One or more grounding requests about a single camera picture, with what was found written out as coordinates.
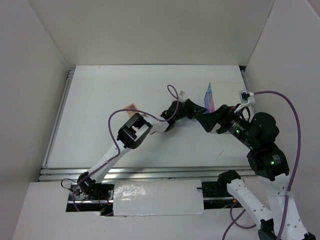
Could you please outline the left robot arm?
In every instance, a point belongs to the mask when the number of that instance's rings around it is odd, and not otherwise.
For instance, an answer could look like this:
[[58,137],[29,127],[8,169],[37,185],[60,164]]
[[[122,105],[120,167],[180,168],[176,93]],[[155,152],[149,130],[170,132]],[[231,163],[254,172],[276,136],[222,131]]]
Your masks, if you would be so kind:
[[175,100],[171,106],[155,117],[149,113],[134,109],[134,115],[118,130],[117,136],[112,134],[113,145],[101,159],[77,180],[80,193],[86,199],[95,198],[100,191],[102,181],[111,168],[129,151],[137,149],[148,134],[164,133],[171,130],[175,123],[183,118],[194,119],[196,115],[207,111],[190,99]]

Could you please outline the blue drawer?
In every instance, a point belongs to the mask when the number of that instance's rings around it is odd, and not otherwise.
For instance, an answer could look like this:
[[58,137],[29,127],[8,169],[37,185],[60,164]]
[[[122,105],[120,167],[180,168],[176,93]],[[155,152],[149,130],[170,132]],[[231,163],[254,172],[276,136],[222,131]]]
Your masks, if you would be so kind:
[[211,86],[211,83],[209,83],[208,87],[207,87],[207,90],[205,92],[205,95],[204,95],[204,105],[205,107],[208,109],[211,107],[211,105],[213,105],[213,94],[212,94],[212,86]]

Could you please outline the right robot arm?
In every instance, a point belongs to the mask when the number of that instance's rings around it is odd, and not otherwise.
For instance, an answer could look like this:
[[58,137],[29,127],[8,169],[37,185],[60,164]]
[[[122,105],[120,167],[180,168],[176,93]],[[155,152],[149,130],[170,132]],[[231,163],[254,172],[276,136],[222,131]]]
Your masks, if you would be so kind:
[[276,120],[268,113],[258,112],[251,121],[241,118],[234,106],[222,105],[211,113],[196,115],[206,132],[215,125],[218,134],[229,132],[248,149],[250,168],[257,175],[267,195],[269,208],[246,188],[240,175],[229,170],[218,178],[218,192],[232,195],[242,205],[258,227],[261,240],[314,240],[316,237],[304,227],[294,196],[289,191],[289,165],[275,140],[279,134]]

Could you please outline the pink drawer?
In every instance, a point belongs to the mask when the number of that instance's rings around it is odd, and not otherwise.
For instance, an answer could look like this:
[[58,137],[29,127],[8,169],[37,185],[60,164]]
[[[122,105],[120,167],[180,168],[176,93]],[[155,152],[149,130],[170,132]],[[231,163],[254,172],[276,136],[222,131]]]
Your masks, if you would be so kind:
[[214,104],[214,99],[213,96],[211,95],[210,98],[208,99],[208,106],[209,106],[209,112],[212,113],[215,111],[215,104]]

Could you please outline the peach four-pan palette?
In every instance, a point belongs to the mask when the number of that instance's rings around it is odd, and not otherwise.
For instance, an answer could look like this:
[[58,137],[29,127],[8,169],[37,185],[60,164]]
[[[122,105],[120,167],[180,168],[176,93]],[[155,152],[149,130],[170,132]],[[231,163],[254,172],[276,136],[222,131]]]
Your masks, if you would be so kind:
[[134,103],[131,103],[130,105],[126,106],[124,110],[126,110],[128,117],[131,118],[136,113],[138,108]]

